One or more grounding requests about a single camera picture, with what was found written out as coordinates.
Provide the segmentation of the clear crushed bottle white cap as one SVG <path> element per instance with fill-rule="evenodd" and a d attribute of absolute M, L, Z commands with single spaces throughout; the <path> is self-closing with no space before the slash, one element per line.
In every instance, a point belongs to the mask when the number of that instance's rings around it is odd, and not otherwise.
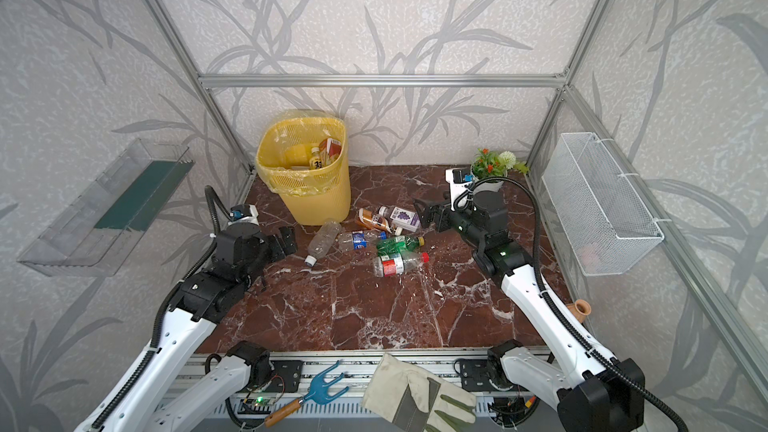
<path fill-rule="evenodd" d="M 312 238 L 308 247 L 308 254 L 304 261 L 305 265 L 312 268 L 319 259 L 324 258 L 335 243 L 336 238 L 341 231 L 342 226 L 339 222 L 333 219 L 328 219 Z"/>

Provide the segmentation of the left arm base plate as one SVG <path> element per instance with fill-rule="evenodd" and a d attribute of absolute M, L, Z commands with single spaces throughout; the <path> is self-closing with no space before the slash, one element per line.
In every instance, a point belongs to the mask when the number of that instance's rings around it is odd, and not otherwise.
<path fill-rule="evenodd" d="M 302 377 L 301 360 L 276 360 L 272 362 L 273 378 L 262 389 L 266 394 L 296 393 Z"/>

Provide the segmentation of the red yellow label bottle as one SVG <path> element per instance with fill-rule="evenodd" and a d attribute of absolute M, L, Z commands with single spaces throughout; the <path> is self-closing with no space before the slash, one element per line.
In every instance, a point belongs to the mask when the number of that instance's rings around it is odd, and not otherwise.
<path fill-rule="evenodd" d="M 319 143 L 319 157 L 322 167 L 328 167 L 333 164 L 341 155 L 343 144 L 340 140 L 327 137 Z"/>

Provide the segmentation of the white pot with flowers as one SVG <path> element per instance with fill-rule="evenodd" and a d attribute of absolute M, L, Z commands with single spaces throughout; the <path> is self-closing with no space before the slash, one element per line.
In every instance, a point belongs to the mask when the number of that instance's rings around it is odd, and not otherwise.
<path fill-rule="evenodd" d="M 474 182 L 490 177 L 507 177 L 510 171 L 527 174 L 529 167 L 511 151 L 494 152 L 480 149 L 471 165 L 471 175 Z"/>

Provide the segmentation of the clear acrylic wall shelf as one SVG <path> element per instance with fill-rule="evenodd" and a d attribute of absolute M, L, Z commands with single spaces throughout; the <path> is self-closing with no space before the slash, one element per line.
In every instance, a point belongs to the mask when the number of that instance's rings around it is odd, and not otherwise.
<path fill-rule="evenodd" d="M 48 277 L 110 277 L 192 167 L 187 145 L 134 140 L 17 262 Z"/>

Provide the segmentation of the blue garden hand fork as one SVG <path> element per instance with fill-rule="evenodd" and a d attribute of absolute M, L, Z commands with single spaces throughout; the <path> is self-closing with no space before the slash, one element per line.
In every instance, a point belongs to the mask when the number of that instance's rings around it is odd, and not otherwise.
<path fill-rule="evenodd" d="M 271 413 L 266 417 L 263 425 L 267 428 L 276 425 L 278 422 L 298 411 L 306 402 L 315 402 L 319 405 L 326 405 L 346 394 L 349 391 L 349 387 L 344 387 L 334 394 L 330 393 L 330 388 L 346 377 L 344 373 L 341 373 L 330 381 L 326 380 L 326 376 L 334 369 L 337 369 L 341 363 L 341 360 L 337 360 L 333 365 L 316 374 L 311 380 L 306 394 L 294 399 L 284 407 Z"/>

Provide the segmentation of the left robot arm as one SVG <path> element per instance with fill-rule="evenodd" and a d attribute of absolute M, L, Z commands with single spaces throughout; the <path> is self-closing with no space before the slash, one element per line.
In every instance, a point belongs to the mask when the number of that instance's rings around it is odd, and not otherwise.
<path fill-rule="evenodd" d="M 228 209 L 212 187 L 206 187 L 205 198 L 211 245 L 163 299 L 148 344 L 78 430 L 191 431 L 235 393 L 273 380 L 269 351 L 242 341 L 197 383 L 160 404 L 198 347 L 263 279 L 265 268 L 297 251 L 294 229 L 265 234 L 255 206 Z"/>

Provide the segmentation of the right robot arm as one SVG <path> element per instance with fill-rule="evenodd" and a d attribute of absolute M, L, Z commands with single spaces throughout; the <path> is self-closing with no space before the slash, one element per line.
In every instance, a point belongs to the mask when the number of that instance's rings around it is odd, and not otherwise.
<path fill-rule="evenodd" d="M 491 356 L 491 370 L 503 386 L 520 385 L 556 410 L 567 431 L 634 431 L 643 425 L 646 405 L 665 415 L 679 431 L 684 419 L 645 387 L 645 375 L 631 359 L 619 360 L 575 318 L 541 271 L 542 223 L 535 195 L 514 181 L 530 200 L 533 242 L 525 250 L 510 236 L 502 194 L 485 189 L 468 170 L 446 172 L 449 189 L 440 202 L 417 199 L 422 226 L 453 230 L 471 247 L 479 269 L 525 314 L 555 361 L 533 356 L 517 343 Z"/>

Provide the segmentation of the yellow ribbed waste bin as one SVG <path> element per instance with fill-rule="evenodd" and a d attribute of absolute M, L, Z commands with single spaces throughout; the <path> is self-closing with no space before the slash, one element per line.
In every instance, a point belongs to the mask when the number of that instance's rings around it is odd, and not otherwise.
<path fill-rule="evenodd" d="M 311 196 L 293 196 L 278 194 L 296 222 L 307 226 L 320 226 L 328 219 L 341 222 L 349 214 L 351 205 L 351 186 L 348 162 L 348 134 L 347 152 L 342 168 L 340 183 L 329 191 Z"/>

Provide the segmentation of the clear yellow bin liner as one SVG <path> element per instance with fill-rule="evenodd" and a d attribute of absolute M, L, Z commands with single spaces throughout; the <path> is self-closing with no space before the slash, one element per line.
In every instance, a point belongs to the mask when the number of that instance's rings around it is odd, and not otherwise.
<path fill-rule="evenodd" d="M 330 166 L 309 169 L 311 149 L 327 138 L 343 144 L 339 158 Z M 342 178 L 347 152 L 345 123 L 318 110 L 283 112 L 266 129 L 257 149 L 255 166 L 262 181 L 278 194 L 311 196 L 325 193 Z"/>

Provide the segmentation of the grape juice bottle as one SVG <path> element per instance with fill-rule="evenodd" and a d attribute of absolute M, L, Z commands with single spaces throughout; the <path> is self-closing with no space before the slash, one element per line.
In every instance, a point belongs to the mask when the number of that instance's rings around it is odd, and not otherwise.
<path fill-rule="evenodd" d="M 415 211 L 396 206 L 381 206 L 378 213 L 395 228 L 401 228 L 403 231 L 417 232 L 421 227 L 419 215 Z"/>

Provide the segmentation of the brown coffee drink bottle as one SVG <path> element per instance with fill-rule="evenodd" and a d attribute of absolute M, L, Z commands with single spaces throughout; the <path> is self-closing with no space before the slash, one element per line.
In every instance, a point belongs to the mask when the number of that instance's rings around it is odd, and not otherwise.
<path fill-rule="evenodd" d="M 400 236 L 402 228 L 394 225 L 389 219 L 379 213 L 374 213 L 368 209 L 360 208 L 357 212 L 356 221 L 361 226 L 386 232 L 390 235 Z"/>

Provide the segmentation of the terracotta clay vase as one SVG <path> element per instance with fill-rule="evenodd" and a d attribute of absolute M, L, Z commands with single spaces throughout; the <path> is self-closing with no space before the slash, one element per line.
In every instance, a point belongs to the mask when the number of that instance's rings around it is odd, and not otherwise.
<path fill-rule="evenodd" d="M 576 300 L 567 305 L 567 309 L 576 318 L 576 320 L 583 324 L 585 319 L 591 314 L 592 307 L 586 300 Z"/>

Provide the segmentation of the yellow label tea bottle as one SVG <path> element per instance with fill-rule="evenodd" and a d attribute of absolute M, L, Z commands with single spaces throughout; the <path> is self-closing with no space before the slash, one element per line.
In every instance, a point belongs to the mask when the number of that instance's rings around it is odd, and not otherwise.
<path fill-rule="evenodd" d="M 320 149 L 318 147 L 313 147 L 311 149 L 311 156 L 309 160 L 309 169 L 310 170 L 318 170 L 323 168 L 323 160 L 321 158 Z"/>

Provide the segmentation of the blue label crushed bottle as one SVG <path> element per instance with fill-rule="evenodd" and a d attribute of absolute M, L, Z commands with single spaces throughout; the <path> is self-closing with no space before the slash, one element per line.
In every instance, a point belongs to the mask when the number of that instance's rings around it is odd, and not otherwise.
<path fill-rule="evenodd" d="M 380 230 L 343 232 L 337 237 L 337 245 L 340 251 L 350 252 L 375 246 L 386 238 L 387 234 Z"/>

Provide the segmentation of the red label clear bottle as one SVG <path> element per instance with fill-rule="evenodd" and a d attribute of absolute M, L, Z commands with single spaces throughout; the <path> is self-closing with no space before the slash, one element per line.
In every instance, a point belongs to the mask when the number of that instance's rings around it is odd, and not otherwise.
<path fill-rule="evenodd" d="M 402 275 L 420 269 L 430 261 L 425 252 L 403 251 L 376 257 L 373 261 L 375 277 L 390 277 Z"/>

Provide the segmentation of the green plastic bottle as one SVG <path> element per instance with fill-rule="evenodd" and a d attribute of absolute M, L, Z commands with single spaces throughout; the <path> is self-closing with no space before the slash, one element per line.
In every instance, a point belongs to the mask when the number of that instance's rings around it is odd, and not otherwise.
<path fill-rule="evenodd" d="M 379 256 L 399 254 L 402 252 L 415 252 L 425 245 L 423 237 L 418 236 L 392 236 L 380 240 L 376 244 Z"/>

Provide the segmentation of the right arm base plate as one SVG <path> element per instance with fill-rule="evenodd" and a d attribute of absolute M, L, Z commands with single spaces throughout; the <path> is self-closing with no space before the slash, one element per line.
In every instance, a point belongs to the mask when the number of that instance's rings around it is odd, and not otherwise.
<path fill-rule="evenodd" d="M 486 359 L 459 358 L 454 362 L 454 369 L 464 390 L 486 394 L 500 392 L 490 379 Z"/>

